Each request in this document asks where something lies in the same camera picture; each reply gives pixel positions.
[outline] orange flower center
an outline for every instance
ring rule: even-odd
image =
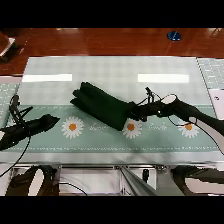
[[[133,131],[135,129],[134,124],[128,124],[128,130]]]
[[[192,124],[186,124],[184,127],[190,131],[192,129]]]
[[[70,124],[70,125],[69,125],[69,129],[70,129],[71,131],[74,131],[74,130],[76,129],[76,124]]]

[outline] folded cloth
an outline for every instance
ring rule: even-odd
[[[88,82],[82,82],[73,95],[76,97],[70,101],[73,105],[118,131],[123,129],[130,110],[136,106],[134,102],[118,100]]]

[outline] green towel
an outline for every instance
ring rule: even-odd
[[[88,82],[82,82],[73,95],[76,97],[70,101],[73,105],[118,131],[123,129],[130,110],[136,106],[134,102],[118,100]]]

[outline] blue object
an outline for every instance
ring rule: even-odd
[[[167,34],[167,37],[172,40],[172,41],[179,41],[181,40],[181,34],[176,32],[176,31],[172,31],[172,32],[169,32]]]

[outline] brown wooden surface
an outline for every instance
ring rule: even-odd
[[[172,42],[169,31],[182,40]],[[21,75],[29,57],[71,55],[148,55],[224,58],[221,28],[14,28],[2,29],[14,37],[8,62],[0,61],[0,75]]]

